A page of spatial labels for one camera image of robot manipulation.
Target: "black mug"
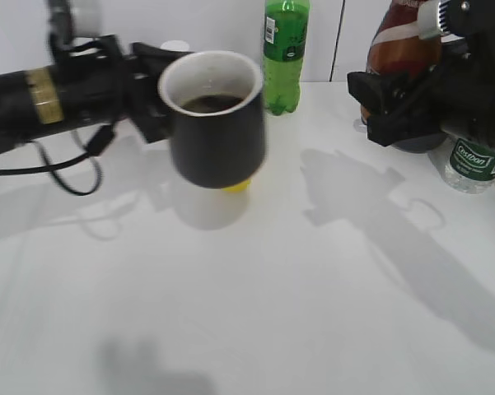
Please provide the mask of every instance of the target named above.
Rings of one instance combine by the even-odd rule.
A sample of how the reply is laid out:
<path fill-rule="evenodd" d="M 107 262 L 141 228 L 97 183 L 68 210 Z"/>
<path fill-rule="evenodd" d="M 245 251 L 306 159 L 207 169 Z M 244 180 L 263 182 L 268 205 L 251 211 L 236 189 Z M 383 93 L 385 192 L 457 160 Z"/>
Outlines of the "black mug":
<path fill-rule="evenodd" d="M 263 85 L 255 62 L 227 51 L 192 53 L 162 73 L 170 151 L 183 177 L 221 189 L 256 173 L 267 151 Z"/>

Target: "dark liquid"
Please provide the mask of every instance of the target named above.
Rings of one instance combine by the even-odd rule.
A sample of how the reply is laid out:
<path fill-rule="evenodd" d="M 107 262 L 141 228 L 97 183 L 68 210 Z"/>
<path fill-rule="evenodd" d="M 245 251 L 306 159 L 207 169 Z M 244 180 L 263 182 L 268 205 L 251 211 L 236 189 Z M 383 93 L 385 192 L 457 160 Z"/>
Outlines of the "dark liquid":
<path fill-rule="evenodd" d="M 191 113 L 212 114 L 231 109 L 242 101 L 243 99 L 230 95 L 201 96 L 181 107 Z"/>

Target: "green bottle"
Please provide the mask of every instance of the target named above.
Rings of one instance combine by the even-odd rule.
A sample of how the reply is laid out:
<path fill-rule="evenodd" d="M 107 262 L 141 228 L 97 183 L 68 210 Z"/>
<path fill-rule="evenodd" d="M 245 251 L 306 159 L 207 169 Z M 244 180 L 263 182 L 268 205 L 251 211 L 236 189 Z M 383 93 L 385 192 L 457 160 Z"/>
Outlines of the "green bottle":
<path fill-rule="evenodd" d="M 310 0 L 267 0 L 265 6 L 265 107 L 292 113 L 300 101 Z"/>

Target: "yellow object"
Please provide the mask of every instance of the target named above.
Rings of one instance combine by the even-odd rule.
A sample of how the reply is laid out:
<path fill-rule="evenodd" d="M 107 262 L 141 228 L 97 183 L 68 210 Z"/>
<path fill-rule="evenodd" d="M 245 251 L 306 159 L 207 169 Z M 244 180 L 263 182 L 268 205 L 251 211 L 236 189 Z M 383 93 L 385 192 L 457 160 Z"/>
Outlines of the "yellow object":
<path fill-rule="evenodd" d="M 250 179 L 248 179 L 247 181 L 244 181 L 241 184 L 235 185 L 234 187 L 225 188 L 223 190 L 225 192 L 229 192 L 229 193 L 240 193 L 240 192 L 244 192 L 250 186 L 250 182 L 251 182 Z"/>
<path fill-rule="evenodd" d="M 37 68 L 26 72 L 26 80 L 40 122 L 48 125 L 63 121 L 63 109 L 48 68 Z"/>

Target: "plastic bottle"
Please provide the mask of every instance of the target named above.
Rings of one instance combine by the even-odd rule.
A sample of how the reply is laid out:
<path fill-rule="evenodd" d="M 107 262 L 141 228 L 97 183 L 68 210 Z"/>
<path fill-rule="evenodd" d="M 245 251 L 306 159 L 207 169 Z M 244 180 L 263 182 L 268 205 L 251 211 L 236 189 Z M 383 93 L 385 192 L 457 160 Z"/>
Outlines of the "plastic bottle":
<path fill-rule="evenodd" d="M 464 193 L 482 193 L 495 181 L 495 151 L 458 139 L 445 163 L 442 176 L 452 188 Z"/>
<path fill-rule="evenodd" d="M 267 0 L 265 10 L 265 106 L 274 115 L 292 113 L 300 101 L 309 0 Z"/>
<path fill-rule="evenodd" d="M 412 78 L 441 58 L 441 39 L 421 40 L 418 37 L 418 10 L 427 0 L 392 0 L 368 54 L 367 71 L 375 74 L 409 72 Z M 362 108 L 362 121 L 370 113 Z M 408 152 L 426 152 L 441 145 L 444 133 L 407 140 L 396 144 Z"/>

